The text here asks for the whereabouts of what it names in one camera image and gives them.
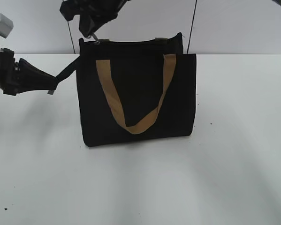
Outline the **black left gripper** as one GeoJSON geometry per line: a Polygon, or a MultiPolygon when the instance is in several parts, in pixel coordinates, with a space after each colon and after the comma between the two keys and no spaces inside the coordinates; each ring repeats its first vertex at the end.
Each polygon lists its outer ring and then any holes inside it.
{"type": "Polygon", "coordinates": [[[16,96],[18,93],[35,90],[47,90],[48,94],[54,93],[57,88],[54,76],[34,67],[25,59],[20,58],[17,63],[14,58],[15,53],[10,49],[1,48],[0,53],[0,89],[3,94],[16,96]]]}

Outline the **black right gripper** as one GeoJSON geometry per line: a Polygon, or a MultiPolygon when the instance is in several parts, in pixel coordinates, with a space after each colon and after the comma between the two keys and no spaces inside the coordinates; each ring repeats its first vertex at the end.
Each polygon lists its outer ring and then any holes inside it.
{"type": "Polygon", "coordinates": [[[125,0],[65,0],[60,13],[68,22],[79,15],[79,31],[87,38],[103,26],[103,20],[115,19],[125,4],[125,0]]]}

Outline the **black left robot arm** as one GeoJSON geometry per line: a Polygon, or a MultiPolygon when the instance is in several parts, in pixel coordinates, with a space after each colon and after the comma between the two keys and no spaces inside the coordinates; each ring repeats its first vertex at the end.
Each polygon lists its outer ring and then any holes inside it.
{"type": "Polygon", "coordinates": [[[34,67],[25,59],[16,62],[14,52],[7,48],[0,49],[0,89],[4,94],[17,94],[47,90],[52,94],[57,88],[54,76],[34,67]]]}

